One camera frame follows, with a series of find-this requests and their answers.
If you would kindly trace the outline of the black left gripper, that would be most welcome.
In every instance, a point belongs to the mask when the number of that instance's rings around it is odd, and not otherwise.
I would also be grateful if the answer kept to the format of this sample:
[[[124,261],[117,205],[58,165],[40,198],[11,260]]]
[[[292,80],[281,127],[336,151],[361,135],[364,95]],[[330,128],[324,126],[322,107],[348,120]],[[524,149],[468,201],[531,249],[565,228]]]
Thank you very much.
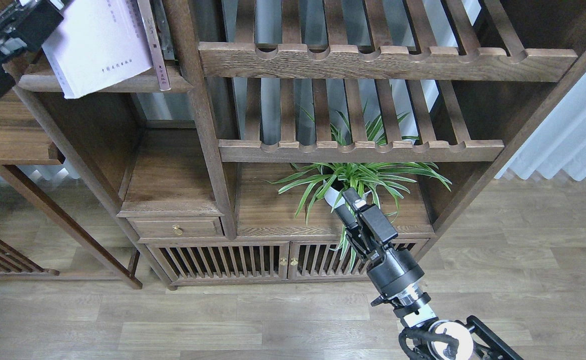
[[[3,65],[26,51],[38,51],[62,22],[64,0],[14,0],[0,12],[0,98],[16,84]]]

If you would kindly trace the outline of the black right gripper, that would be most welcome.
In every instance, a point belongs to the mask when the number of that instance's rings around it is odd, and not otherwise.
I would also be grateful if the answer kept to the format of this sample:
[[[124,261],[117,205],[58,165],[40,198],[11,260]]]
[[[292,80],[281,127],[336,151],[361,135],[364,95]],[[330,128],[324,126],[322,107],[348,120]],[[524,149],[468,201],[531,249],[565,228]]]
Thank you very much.
[[[339,205],[335,212],[347,229],[348,243],[368,263],[367,276],[380,292],[371,306],[424,306],[425,294],[418,285],[424,272],[410,251],[393,247],[391,240],[398,233],[391,223],[376,205],[368,205],[354,187],[346,189],[343,198],[348,205]]]

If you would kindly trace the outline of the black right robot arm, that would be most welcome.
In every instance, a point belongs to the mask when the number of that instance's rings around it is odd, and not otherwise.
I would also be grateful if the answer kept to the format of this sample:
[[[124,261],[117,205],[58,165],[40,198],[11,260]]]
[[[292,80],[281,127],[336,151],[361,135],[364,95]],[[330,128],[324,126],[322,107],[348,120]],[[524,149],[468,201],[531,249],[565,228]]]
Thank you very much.
[[[372,306],[389,304],[403,330],[398,341],[412,360],[518,360],[519,354],[475,316],[466,323],[439,319],[429,306],[430,296],[419,287],[424,272],[407,249],[396,249],[398,234],[374,203],[367,203],[355,189],[330,195],[357,256],[367,262],[367,276],[379,296]]]

